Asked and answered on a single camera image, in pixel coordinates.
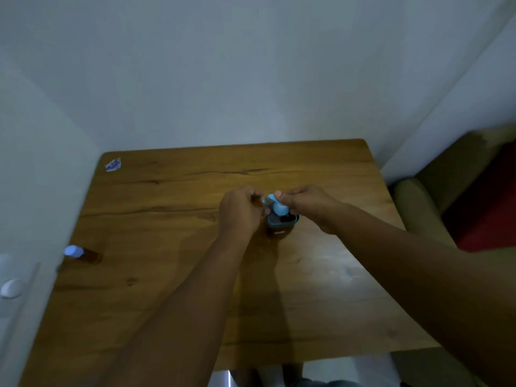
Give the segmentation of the person's left hand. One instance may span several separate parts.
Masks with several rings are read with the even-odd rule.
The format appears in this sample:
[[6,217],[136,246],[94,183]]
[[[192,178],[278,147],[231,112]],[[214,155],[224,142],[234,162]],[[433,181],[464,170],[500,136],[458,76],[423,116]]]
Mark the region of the person's left hand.
[[262,197],[263,193],[251,186],[236,188],[225,193],[218,211],[219,234],[250,240],[261,223],[252,222],[252,204],[261,201]]

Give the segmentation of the person's right hand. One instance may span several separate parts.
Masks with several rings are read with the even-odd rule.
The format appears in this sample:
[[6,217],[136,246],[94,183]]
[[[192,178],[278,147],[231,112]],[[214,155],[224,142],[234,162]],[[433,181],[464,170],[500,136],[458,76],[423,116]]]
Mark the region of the person's right hand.
[[297,194],[295,204],[284,204],[289,207],[292,214],[298,214],[313,221],[326,234],[336,234],[335,216],[339,213],[341,202],[314,185],[305,185],[282,192]]

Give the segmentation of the person's right forearm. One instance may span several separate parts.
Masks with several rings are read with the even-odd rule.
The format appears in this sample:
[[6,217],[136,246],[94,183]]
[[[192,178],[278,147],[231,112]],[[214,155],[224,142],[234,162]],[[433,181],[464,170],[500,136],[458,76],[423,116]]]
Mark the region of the person's right forearm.
[[436,342],[489,387],[516,387],[516,283],[508,275],[347,203],[325,214],[346,248]]

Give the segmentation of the person's left forearm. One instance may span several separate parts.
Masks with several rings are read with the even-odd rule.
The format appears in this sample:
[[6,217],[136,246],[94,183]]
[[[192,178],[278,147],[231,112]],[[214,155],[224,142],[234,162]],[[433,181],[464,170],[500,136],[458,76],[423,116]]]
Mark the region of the person's left forearm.
[[97,387],[206,387],[253,229],[224,229],[122,349]]

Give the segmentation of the dark teal square container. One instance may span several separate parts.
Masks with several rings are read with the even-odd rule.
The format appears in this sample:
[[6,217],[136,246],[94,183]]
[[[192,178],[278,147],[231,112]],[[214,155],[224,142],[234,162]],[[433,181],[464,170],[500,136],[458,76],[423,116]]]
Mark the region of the dark teal square container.
[[285,216],[279,216],[271,212],[266,217],[267,236],[273,239],[284,239],[290,234],[298,221],[298,214],[288,213]]

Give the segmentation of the olive green sofa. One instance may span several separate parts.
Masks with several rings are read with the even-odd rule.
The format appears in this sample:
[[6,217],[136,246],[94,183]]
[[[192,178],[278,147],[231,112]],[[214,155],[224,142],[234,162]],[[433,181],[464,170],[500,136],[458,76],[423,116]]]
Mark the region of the olive green sofa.
[[[415,176],[392,186],[406,230],[456,247],[442,215],[495,169],[513,142],[516,124],[467,132]],[[397,351],[392,358],[402,382],[411,387],[488,387],[441,347]]]

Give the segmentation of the person's legs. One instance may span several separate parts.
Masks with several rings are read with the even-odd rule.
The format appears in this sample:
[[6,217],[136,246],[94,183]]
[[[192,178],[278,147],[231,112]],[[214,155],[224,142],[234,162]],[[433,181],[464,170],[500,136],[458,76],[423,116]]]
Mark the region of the person's legs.
[[229,370],[236,387],[363,387],[350,380],[324,382],[303,375],[303,363]]

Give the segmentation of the brown bottle with blue cap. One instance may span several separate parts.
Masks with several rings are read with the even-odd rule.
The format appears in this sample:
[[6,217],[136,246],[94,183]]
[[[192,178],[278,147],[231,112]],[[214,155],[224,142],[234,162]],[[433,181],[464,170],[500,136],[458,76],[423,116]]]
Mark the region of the brown bottle with blue cap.
[[89,248],[69,245],[63,251],[64,256],[82,261],[87,264],[96,265],[102,261],[102,254]]

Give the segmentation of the red cushion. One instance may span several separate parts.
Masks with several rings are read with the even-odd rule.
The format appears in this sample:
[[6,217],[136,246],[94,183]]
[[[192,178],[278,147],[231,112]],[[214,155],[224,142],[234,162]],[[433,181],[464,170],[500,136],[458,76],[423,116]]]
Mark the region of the red cushion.
[[516,140],[443,214],[456,246],[466,252],[516,247]]

